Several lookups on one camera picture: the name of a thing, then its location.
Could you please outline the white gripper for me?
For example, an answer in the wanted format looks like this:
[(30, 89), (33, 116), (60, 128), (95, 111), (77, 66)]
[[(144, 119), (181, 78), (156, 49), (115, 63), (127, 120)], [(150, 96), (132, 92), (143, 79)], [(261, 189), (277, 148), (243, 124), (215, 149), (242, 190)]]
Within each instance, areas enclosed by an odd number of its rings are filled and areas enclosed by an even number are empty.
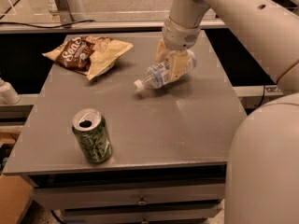
[[(187, 28), (172, 21), (169, 17), (164, 20), (162, 27), (163, 38), (158, 42), (155, 61), (164, 61), (171, 50), (182, 50), (192, 47), (200, 33), (200, 28)], [(189, 54), (186, 50), (175, 51), (170, 55), (171, 81), (178, 80), (188, 64)]]

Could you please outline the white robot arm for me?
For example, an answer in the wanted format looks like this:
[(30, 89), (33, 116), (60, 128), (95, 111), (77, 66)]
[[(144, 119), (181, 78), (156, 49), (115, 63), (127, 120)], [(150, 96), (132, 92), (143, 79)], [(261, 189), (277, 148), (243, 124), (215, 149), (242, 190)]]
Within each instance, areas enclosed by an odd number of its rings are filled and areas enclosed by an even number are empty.
[(299, 18), (273, 0), (173, 0), (163, 26), (163, 60), (194, 45), (213, 9), (254, 59), (236, 60), (229, 77), (275, 84), (283, 95), (240, 124), (226, 171), (225, 224), (299, 224)]

